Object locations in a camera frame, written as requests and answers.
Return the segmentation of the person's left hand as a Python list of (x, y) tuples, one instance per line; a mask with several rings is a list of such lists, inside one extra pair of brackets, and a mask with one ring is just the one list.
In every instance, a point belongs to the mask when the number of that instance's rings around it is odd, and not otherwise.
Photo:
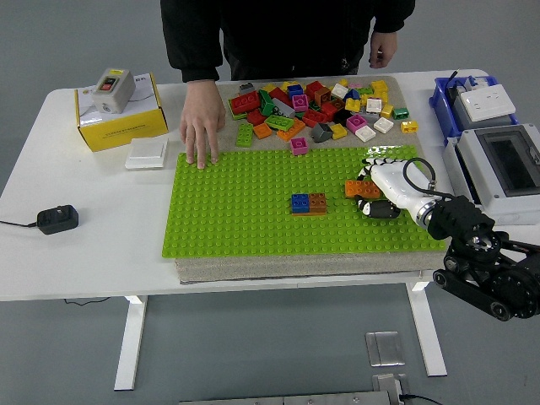
[(370, 37), (371, 68), (386, 68), (397, 51), (397, 32), (373, 31)]

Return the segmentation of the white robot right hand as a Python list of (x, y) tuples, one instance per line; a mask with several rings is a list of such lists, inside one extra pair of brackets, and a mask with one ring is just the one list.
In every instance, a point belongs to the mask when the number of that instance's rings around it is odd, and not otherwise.
[(424, 189), (429, 186), (427, 177), (413, 164), (408, 166), (408, 178), (422, 191), (416, 190), (406, 180), (403, 170), (407, 160), (390, 158), (364, 159), (364, 167), (358, 180), (369, 177), (381, 190), (386, 199), (368, 201), (360, 196), (355, 200), (358, 210), (375, 219), (394, 219), (406, 209), (413, 220), (423, 224), (426, 213), (440, 197), (429, 195)]

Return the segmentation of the person's right hand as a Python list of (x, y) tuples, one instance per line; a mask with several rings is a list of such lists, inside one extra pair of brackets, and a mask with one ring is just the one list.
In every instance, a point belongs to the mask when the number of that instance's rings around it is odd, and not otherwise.
[(188, 164), (197, 163), (198, 169), (204, 169), (207, 146), (211, 162), (218, 161), (218, 132), (224, 124), (225, 109), (216, 83), (213, 80), (189, 82), (180, 121), (181, 141), (186, 147)]

